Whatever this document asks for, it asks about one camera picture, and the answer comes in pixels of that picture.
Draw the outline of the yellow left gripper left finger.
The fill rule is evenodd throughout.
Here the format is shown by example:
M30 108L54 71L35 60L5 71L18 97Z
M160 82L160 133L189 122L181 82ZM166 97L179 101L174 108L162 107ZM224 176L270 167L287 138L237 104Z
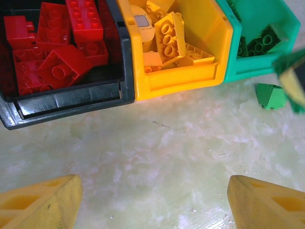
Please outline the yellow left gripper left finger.
M0 195L2 229L72 229L81 205L79 175L66 175Z

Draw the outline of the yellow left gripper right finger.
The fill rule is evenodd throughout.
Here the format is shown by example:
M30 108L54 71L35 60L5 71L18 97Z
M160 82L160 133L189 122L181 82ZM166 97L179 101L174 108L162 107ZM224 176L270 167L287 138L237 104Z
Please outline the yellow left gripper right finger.
M303 229L305 193L242 175L230 177L227 197L238 229Z

